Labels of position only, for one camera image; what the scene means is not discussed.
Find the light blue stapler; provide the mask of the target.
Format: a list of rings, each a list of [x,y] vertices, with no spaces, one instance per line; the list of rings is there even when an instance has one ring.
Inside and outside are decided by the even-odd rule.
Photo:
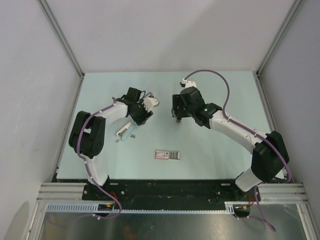
[[[130,137],[133,134],[137,127],[138,126],[134,122],[130,121],[116,133],[116,136],[121,141],[125,141],[128,137]]]

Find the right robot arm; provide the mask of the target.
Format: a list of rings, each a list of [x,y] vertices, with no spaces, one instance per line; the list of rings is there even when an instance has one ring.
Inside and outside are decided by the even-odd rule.
[[[271,181],[290,161],[282,135],[277,131],[263,133],[247,127],[228,115],[224,108],[205,103],[200,91],[187,87],[172,96],[172,116],[177,122],[193,118],[200,127],[217,131],[231,138],[251,155],[251,166],[235,179],[231,196],[242,201],[254,186]]]

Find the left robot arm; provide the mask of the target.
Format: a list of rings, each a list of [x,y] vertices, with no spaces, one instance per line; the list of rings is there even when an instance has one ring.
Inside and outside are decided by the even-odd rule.
[[[107,199],[111,193],[111,188],[105,184],[108,173],[100,157],[107,126],[128,117],[136,126],[142,126],[160,104],[151,92],[141,94],[141,90],[130,87],[123,96],[113,98],[111,105],[96,112],[79,111],[76,114],[68,144],[83,160],[88,180],[95,184],[93,194],[100,200]]]

